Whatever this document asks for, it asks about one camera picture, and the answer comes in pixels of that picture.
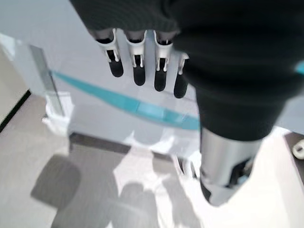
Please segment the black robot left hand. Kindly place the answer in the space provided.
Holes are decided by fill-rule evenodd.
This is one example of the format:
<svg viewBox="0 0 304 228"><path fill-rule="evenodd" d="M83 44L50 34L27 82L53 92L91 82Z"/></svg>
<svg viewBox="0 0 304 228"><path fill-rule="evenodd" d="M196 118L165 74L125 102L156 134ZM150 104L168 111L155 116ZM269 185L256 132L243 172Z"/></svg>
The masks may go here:
<svg viewBox="0 0 304 228"><path fill-rule="evenodd" d="M89 33L136 35L153 29L186 53L185 78L200 117L200 184L220 206L239 188L245 166L287 101L304 87L301 0L73 0Z"/></svg>

